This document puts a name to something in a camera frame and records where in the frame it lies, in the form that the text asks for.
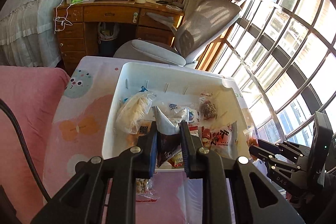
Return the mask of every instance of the trash can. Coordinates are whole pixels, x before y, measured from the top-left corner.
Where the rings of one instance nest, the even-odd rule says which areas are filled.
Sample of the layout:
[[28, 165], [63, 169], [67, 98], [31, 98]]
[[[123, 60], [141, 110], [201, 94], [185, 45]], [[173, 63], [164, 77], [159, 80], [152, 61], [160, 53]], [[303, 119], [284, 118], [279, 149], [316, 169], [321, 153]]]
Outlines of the trash can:
[[99, 55], [103, 57], [113, 57], [118, 49], [117, 38], [119, 34], [119, 24], [117, 22], [100, 22], [98, 24], [98, 44]]

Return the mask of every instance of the cartoon face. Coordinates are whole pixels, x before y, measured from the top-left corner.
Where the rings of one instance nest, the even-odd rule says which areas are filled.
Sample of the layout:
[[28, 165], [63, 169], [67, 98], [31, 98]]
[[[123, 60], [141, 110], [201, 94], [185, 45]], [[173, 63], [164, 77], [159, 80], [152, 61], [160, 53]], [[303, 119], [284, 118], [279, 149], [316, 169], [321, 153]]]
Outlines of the cartoon face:
[[86, 70], [75, 70], [70, 82], [65, 88], [64, 95], [69, 98], [79, 98], [91, 88], [93, 78]]

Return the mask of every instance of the silver screw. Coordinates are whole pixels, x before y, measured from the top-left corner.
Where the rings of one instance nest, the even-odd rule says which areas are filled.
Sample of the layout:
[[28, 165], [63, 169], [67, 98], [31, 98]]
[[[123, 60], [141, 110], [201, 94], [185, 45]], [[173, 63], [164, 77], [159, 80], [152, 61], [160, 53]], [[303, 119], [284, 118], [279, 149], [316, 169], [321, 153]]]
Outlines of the silver screw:
[[139, 146], [133, 146], [131, 147], [131, 152], [133, 154], [139, 153], [141, 151], [141, 148]]
[[238, 161], [241, 163], [241, 164], [247, 164], [249, 162], [249, 159], [244, 157], [244, 156], [240, 156], [238, 158]]
[[93, 158], [91, 159], [91, 162], [92, 162], [93, 164], [98, 164], [98, 163], [101, 162], [101, 158], [98, 157], [98, 156], [95, 156], [95, 157], [93, 157]]
[[201, 147], [198, 151], [199, 151], [200, 153], [202, 153], [202, 154], [207, 154], [207, 153], [209, 153], [209, 149], [207, 149], [206, 147]]

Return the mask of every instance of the white plastic bin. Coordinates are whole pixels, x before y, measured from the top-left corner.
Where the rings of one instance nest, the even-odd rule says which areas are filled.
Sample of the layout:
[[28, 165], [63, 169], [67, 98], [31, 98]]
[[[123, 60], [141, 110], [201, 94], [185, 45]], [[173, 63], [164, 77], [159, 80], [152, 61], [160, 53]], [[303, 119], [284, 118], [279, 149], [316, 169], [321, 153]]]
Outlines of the white plastic bin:
[[103, 158], [116, 157], [129, 148], [126, 142], [127, 134], [115, 129], [116, 113], [121, 102], [125, 98], [136, 94], [142, 86], [154, 92], [158, 101], [181, 106], [192, 103], [198, 104], [201, 93], [215, 94], [219, 89], [222, 90], [220, 98], [222, 103], [218, 104], [218, 113], [227, 111], [227, 114], [223, 117], [225, 123], [237, 121], [238, 155], [249, 157], [246, 138], [243, 134], [243, 131], [247, 129], [243, 113], [235, 92], [232, 88], [224, 87], [223, 80], [219, 77], [155, 65], [126, 63], [120, 72], [105, 128], [102, 147]]

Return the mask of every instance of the black cable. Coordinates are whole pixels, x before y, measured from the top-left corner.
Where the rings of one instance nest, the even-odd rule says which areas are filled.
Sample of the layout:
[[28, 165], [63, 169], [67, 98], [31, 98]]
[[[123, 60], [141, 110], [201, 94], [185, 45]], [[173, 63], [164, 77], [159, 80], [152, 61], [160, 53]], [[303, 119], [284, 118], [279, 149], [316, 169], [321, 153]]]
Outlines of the black cable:
[[40, 190], [42, 192], [42, 195], [44, 196], [45, 200], [47, 202], [49, 202], [50, 201], [50, 196], [49, 196], [47, 190], [44, 188], [44, 186], [42, 184], [42, 181], [41, 181], [41, 179], [39, 177], [39, 174], [36, 171], [35, 165], [34, 165], [34, 163], [32, 161], [32, 158], [31, 158], [31, 156], [29, 154], [28, 147], [27, 147], [27, 144], [25, 142], [25, 138], [23, 137], [23, 134], [22, 134], [22, 131], [21, 131], [19, 123], [17, 122], [17, 120], [16, 120], [13, 112], [11, 111], [11, 109], [1, 99], [0, 99], [0, 109], [2, 109], [3, 112], [5, 112], [5, 114], [8, 116], [8, 118], [12, 122], [12, 124], [14, 126], [14, 129], [16, 131], [17, 137], [19, 138], [19, 142], [20, 142], [21, 148], [23, 150], [23, 154], [26, 157], [26, 161], [27, 161], [27, 163], [29, 165], [31, 173], [33, 174], [33, 177], [34, 177], [34, 179], [36, 181], [36, 184], [40, 188]]

